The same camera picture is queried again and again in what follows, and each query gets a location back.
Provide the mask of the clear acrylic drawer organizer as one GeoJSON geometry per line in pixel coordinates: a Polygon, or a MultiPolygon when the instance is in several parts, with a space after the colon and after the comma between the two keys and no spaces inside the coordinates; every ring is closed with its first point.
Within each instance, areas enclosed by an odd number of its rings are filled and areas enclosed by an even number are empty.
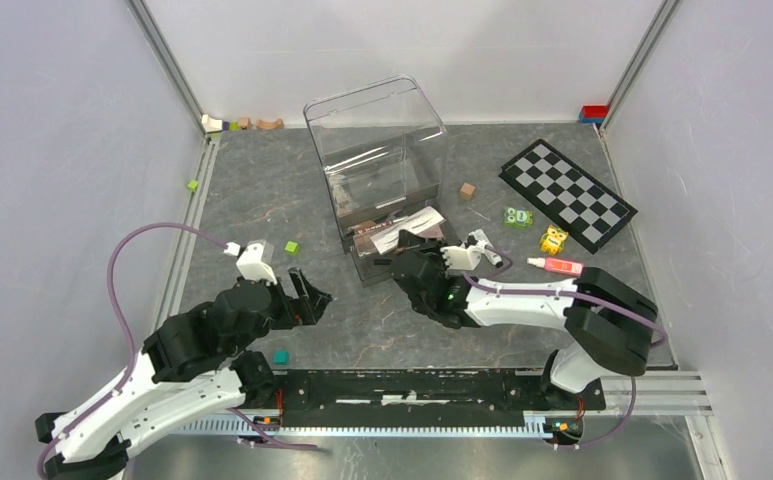
{"type": "Polygon", "coordinates": [[[303,115],[343,250],[364,285],[388,279],[382,262],[389,252],[360,258],[354,230],[439,206],[449,157],[444,123],[407,75],[312,100],[303,115]]]}

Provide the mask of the pink compact case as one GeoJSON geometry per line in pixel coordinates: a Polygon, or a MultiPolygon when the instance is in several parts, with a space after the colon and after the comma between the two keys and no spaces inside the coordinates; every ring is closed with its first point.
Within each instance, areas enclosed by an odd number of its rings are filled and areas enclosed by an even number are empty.
{"type": "Polygon", "coordinates": [[[418,236],[425,238],[425,239],[443,239],[445,237],[445,234],[443,233],[442,227],[440,224],[430,226],[426,228],[425,230],[418,233],[418,236]]]}

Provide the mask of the eyebrow stencil card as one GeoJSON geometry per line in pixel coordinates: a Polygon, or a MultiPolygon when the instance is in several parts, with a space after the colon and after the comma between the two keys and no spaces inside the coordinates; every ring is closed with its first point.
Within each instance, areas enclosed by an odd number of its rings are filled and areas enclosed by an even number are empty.
{"type": "Polygon", "coordinates": [[[401,231],[418,235],[444,221],[445,217],[436,208],[426,206],[412,215],[393,222],[385,230],[375,233],[371,240],[378,254],[386,254],[397,247],[401,231]]]}

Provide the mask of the brown eyeshadow palette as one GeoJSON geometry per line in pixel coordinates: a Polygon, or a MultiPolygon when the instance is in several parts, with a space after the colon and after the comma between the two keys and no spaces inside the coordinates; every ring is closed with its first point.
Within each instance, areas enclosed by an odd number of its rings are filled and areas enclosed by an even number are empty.
{"type": "Polygon", "coordinates": [[[387,229],[392,224],[391,221],[385,221],[381,223],[374,223],[373,221],[365,222],[359,225],[354,230],[353,243],[354,251],[360,258],[376,254],[378,252],[377,247],[374,244],[373,236],[378,232],[387,229]]]}

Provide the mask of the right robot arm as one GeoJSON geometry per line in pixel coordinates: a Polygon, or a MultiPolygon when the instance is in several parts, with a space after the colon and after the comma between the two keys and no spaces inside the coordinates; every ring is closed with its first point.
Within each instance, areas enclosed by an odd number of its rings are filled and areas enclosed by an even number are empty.
{"type": "Polygon", "coordinates": [[[412,309],[446,328],[519,325],[567,333],[539,382],[542,400],[564,408],[594,380],[640,377],[665,342],[654,302],[608,272],[586,267],[550,283],[506,283],[473,275],[490,246],[407,247],[389,264],[412,309]]]}

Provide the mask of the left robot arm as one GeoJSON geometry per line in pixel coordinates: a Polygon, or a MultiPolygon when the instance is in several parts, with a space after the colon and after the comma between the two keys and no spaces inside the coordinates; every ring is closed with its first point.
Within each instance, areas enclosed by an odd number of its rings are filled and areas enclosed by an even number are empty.
{"type": "Polygon", "coordinates": [[[110,479],[130,459],[201,417],[270,405],[277,381],[250,345],[273,330],[318,323],[332,295],[297,268],[280,283],[238,278],[212,301],[166,319],[132,362],[82,406],[35,421],[43,479],[110,479]]]}

